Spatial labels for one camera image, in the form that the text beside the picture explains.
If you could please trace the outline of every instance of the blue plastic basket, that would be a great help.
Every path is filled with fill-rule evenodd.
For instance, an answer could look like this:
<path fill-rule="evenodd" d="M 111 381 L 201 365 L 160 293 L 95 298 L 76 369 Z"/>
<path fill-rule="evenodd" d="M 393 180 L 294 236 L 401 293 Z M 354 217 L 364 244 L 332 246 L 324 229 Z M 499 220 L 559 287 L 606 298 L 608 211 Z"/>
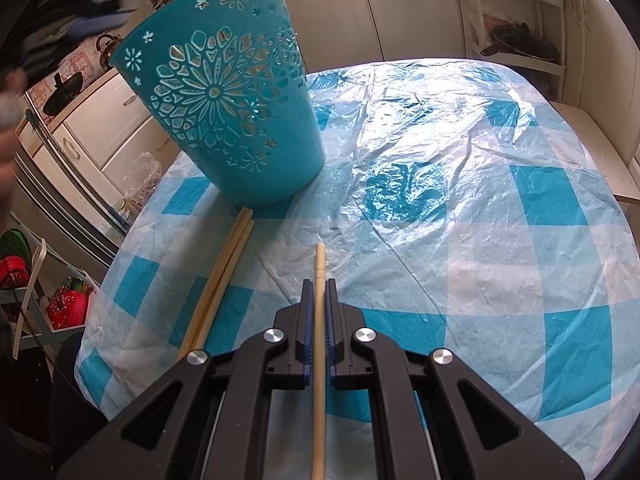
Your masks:
<path fill-rule="evenodd" d="M 279 202 L 324 164 L 284 0 L 175 0 L 111 64 L 235 205 Z"/>

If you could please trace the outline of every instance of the silver bolt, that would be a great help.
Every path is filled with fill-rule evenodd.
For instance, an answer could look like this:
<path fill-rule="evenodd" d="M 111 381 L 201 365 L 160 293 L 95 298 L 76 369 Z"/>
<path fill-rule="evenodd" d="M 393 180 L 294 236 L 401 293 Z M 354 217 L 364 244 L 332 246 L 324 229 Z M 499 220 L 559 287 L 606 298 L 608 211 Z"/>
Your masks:
<path fill-rule="evenodd" d="M 187 362 L 190 365 L 201 365 L 207 361 L 207 353 L 204 350 L 192 350 L 187 355 Z"/>
<path fill-rule="evenodd" d="M 359 328 L 356 330 L 356 339 L 363 343 L 368 343 L 376 338 L 375 330 L 368 327 Z"/>
<path fill-rule="evenodd" d="M 277 343 L 284 339 L 284 332 L 279 328 L 270 328 L 264 331 L 264 340 L 269 343 Z"/>
<path fill-rule="evenodd" d="M 439 365 L 448 365 L 453 361 L 453 354 L 451 353 L 451 350 L 447 350 L 446 348 L 438 348 L 437 350 L 434 350 L 432 357 Z"/>

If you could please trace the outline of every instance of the black frying pan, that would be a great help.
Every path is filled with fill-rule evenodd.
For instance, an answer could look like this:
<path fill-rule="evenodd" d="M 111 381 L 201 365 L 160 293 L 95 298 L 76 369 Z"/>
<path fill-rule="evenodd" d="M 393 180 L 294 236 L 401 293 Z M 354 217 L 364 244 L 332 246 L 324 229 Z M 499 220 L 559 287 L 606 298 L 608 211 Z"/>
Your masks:
<path fill-rule="evenodd" d="M 492 56 L 498 52 L 511 52 L 520 56 L 532 57 L 542 61 L 557 63 L 560 55 L 553 44 L 532 34 L 526 23 L 519 25 L 498 25 L 492 31 L 495 43 L 489 45 L 480 54 Z"/>

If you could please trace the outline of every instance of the kettle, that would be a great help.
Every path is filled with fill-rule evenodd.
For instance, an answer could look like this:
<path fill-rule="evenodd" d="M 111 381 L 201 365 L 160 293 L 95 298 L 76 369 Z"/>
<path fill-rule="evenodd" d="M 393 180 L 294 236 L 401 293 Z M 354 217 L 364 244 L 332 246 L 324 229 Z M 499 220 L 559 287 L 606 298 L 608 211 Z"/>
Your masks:
<path fill-rule="evenodd" d="M 109 40 L 104 45 L 104 47 L 100 46 L 100 42 L 102 41 L 103 38 L 107 38 Z M 122 36 L 119 34 L 116 34 L 115 36 L 112 36 L 111 34 L 103 34 L 101 36 L 98 36 L 98 39 L 95 40 L 95 49 L 98 52 L 101 52 L 100 66 L 105 72 L 113 68 L 111 65 L 109 65 L 109 59 L 111 58 L 111 54 L 116 49 L 116 47 L 120 44 L 121 41 L 122 41 Z"/>

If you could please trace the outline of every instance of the blue and white tablecloth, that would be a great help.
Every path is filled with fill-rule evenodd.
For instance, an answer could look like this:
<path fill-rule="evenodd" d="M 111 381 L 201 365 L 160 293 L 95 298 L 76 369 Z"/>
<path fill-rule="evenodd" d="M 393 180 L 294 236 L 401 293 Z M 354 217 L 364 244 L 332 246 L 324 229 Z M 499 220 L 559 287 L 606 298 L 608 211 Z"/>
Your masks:
<path fill-rule="evenodd" d="M 327 162 L 255 229 L 206 349 L 236 348 L 327 276 L 402 346 L 456 352 L 588 479 L 640 410 L 640 262 L 571 128 L 521 76 L 418 60 L 308 78 Z M 173 363 L 235 216 L 181 155 L 87 320 L 76 377 L 113 418 Z M 327 478 L 375 476 L 364 392 L 328 392 Z M 265 478 L 308 478 L 311 393 L 277 392 Z"/>

